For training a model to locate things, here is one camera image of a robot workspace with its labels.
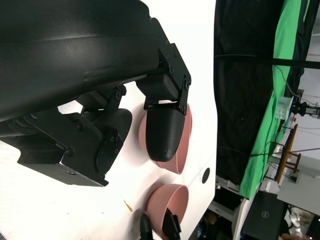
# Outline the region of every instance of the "black hole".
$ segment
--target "black hole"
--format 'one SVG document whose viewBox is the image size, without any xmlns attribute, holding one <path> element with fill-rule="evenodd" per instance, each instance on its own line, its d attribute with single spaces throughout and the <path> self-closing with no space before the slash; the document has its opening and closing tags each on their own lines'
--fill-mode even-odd
<svg viewBox="0 0 320 240">
<path fill-rule="evenodd" d="M 205 171 L 204 171 L 204 174 L 202 176 L 202 183 L 205 184 L 206 181 L 208 180 L 209 178 L 209 175 L 210 175 L 210 168 L 208 167 Z"/>
</svg>

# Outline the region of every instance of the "white tabletop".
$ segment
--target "white tabletop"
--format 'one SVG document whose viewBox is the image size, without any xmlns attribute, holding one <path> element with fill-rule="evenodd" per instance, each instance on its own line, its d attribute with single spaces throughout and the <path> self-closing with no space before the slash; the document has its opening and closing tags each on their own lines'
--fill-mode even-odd
<svg viewBox="0 0 320 240">
<path fill-rule="evenodd" d="M 0 231 L 8 240 L 136 240 L 139 218 L 150 192 L 161 184 L 188 186 L 181 223 L 187 240 L 215 195 L 217 111 L 214 98 L 214 0 L 145 1 L 169 41 L 176 43 L 192 77 L 188 103 L 193 117 L 181 175 L 158 168 L 138 143 L 144 95 L 126 84 L 120 107 L 130 110 L 129 135 L 105 179 L 106 187 L 66 185 L 17 164 L 20 152 L 0 142 Z M 60 108 L 80 110 L 77 103 Z M 210 168 L 209 179 L 202 176 Z M 129 211 L 125 202 L 132 208 Z"/>
</svg>

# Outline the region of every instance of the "dell logo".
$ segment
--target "dell logo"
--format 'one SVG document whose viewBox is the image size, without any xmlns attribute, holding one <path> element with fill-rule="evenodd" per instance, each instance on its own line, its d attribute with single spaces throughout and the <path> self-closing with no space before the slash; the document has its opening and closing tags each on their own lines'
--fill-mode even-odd
<svg viewBox="0 0 320 240">
<path fill-rule="evenodd" d="M 268 212 L 268 211 L 262 212 L 262 217 L 263 217 L 264 219 L 267 219 L 267 218 L 269 217 L 269 212 Z"/>
</svg>

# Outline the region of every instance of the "pink bowl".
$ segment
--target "pink bowl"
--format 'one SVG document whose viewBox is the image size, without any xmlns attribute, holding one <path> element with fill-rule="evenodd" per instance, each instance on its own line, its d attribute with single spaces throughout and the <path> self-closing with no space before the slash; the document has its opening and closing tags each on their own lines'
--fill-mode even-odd
<svg viewBox="0 0 320 240">
<path fill-rule="evenodd" d="M 148 155 L 147 147 L 146 147 L 146 125 L 147 125 L 147 115 L 143 117 L 140 123 L 138 138 L 139 138 L 139 143 L 141 148 Z M 181 174 L 185 168 L 185 164 L 187 160 L 191 131 L 192 131 L 192 114 L 191 114 L 190 106 L 188 104 L 181 140 L 175 155 L 172 157 L 170 161 L 167 161 L 167 162 L 153 161 L 153 160 L 152 162 L 162 169 L 167 169 L 170 172 Z"/>
<path fill-rule="evenodd" d="M 185 185 L 166 184 L 155 190 L 146 206 L 152 229 L 159 236 L 163 236 L 162 226 L 167 208 L 173 215 L 177 215 L 180 224 L 184 218 L 188 200 L 189 191 Z"/>
</svg>

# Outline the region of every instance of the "robotic arm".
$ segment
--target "robotic arm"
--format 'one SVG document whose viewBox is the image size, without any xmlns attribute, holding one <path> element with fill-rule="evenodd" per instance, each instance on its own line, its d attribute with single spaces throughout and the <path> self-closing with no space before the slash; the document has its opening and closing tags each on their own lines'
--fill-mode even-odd
<svg viewBox="0 0 320 240">
<path fill-rule="evenodd" d="M 145 95 L 150 158 L 174 156 L 191 76 L 144 3 L 4 1 L 0 36 L 0 141 L 21 151 L 19 164 L 66 184 L 106 186 L 131 127 L 119 104 L 133 81 Z M 60 113 L 71 100 L 81 113 Z"/>
</svg>

